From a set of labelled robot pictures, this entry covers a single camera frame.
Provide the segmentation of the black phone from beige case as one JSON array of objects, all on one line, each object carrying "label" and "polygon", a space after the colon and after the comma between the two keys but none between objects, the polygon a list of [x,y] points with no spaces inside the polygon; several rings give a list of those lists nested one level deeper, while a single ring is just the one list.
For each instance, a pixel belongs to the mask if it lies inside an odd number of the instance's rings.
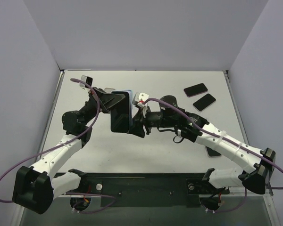
[{"label": "black phone from beige case", "polygon": [[211,94],[206,94],[199,100],[193,103],[193,107],[197,109],[199,112],[202,112],[213,103],[216,102],[216,99]]}]

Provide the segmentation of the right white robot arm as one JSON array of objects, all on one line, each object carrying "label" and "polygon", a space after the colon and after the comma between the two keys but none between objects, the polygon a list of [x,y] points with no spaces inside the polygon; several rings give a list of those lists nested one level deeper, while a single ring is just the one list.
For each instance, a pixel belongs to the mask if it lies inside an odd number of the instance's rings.
[{"label": "right white robot arm", "polygon": [[224,187],[243,186],[253,193],[265,194],[274,171],[274,150],[262,150],[238,141],[201,116],[179,108],[174,96],[164,96],[158,101],[159,112],[150,110],[146,102],[148,98],[145,93],[136,93],[133,98],[133,105],[139,110],[133,118],[135,125],[131,134],[144,137],[152,128],[160,132],[171,131],[181,140],[210,148],[238,165],[233,169],[209,169],[201,181],[201,187],[207,193]]}]

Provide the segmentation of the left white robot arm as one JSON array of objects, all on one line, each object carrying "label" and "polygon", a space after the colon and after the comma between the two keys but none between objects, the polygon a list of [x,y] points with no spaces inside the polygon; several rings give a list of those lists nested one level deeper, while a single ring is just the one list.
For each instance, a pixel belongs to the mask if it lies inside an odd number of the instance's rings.
[{"label": "left white robot arm", "polygon": [[90,140],[92,127],[100,112],[110,110],[125,99],[124,94],[106,93],[95,89],[89,93],[89,100],[78,111],[63,114],[65,135],[55,149],[40,158],[30,167],[22,166],[16,173],[12,201],[38,214],[43,214],[53,200],[67,192],[82,194],[89,189],[86,173],[70,169],[56,177],[60,168],[72,155],[81,150]]}]

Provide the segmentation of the light blue phone case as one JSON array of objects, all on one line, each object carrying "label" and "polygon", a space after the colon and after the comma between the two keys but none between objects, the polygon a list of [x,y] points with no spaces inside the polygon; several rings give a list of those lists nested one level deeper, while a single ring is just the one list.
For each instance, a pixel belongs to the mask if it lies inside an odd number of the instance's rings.
[{"label": "light blue phone case", "polygon": [[132,104],[133,101],[133,91],[130,89],[124,89],[123,92],[125,93],[125,98],[129,104]]}]

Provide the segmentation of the purple phone from blue case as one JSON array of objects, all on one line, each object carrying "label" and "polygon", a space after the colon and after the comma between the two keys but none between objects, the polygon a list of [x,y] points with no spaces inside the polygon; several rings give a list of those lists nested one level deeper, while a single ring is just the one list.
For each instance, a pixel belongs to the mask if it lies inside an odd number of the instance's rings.
[{"label": "purple phone from blue case", "polygon": [[193,96],[207,92],[208,88],[206,87],[204,83],[199,83],[199,84],[184,88],[183,91],[187,97],[193,97]]}]

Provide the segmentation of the beige phone case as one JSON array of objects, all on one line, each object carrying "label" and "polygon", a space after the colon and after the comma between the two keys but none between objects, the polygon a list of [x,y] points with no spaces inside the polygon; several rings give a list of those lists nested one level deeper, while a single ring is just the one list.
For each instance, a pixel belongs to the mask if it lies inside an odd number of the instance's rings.
[{"label": "beige phone case", "polygon": [[104,91],[106,92],[106,93],[111,93],[112,91],[114,91],[115,89],[113,89],[113,88],[104,88]]}]

